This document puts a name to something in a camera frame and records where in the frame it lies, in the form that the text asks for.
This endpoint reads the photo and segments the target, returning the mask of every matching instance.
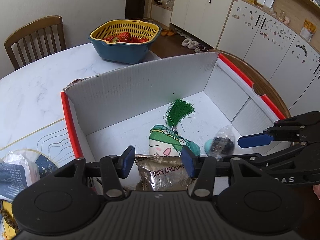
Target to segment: blue gripper pad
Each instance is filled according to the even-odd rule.
[[[190,156],[188,150],[183,147],[181,150],[181,160],[184,168],[186,169],[188,176],[194,178],[196,175],[195,168],[193,167],[192,157]]]
[[[121,170],[121,176],[119,176],[120,179],[125,179],[128,177],[129,172],[132,168],[132,165],[134,163],[134,158],[135,158],[135,148],[133,146],[129,146],[121,155],[121,157],[124,159],[123,160],[123,168]]]
[[[274,140],[273,136],[266,133],[257,133],[247,136],[242,136],[238,139],[238,145],[241,148],[256,147],[268,145]]]

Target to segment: foil snack bag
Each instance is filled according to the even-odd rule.
[[[136,155],[134,161],[145,191],[186,190],[192,181],[179,156]]]

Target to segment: cabinet door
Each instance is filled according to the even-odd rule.
[[[198,37],[207,0],[190,0],[184,30]]]
[[[232,0],[207,0],[199,38],[216,48]]]
[[[319,54],[296,35],[284,59],[270,79],[288,107],[293,106],[319,70]]]
[[[244,60],[269,81],[295,35],[286,25],[265,14]]]
[[[241,0],[234,0],[218,49],[244,59],[264,12]]]
[[[314,80],[308,86],[307,90],[302,94],[298,101],[291,107],[290,114],[292,116],[304,114],[311,111],[320,111],[320,73],[318,72]]]
[[[183,29],[189,0],[174,0],[171,23]]]

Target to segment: stuffed toy face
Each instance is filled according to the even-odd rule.
[[[184,145],[195,155],[200,155],[200,148],[196,143],[173,133],[166,126],[158,124],[150,130],[149,155],[180,156]]]

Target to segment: slipper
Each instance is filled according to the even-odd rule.
[[[191,39],[185,39],[185,40],[181,43],[181,45],[182,45],[183,47],[186,47],[186,46],[188,46],[191,42],[192,42]]]
[[[161,31],[161,36],[166,36],[168,34],[169,30],[168,29],[163,29]]]
[[[196,47],[195,53],[200,53],[200,52],[202,52],[202,50],[199,47]]]
[[[192,41],[192,42],[188,45],[188,49],[195,49],[196,47],[198,47],[198,42],[197,42],[197,41]]]
[[[171,29],[169,32],[168,32],[168,36],[173,36],[175,35],[177,32],[174,30],[174,29]]]

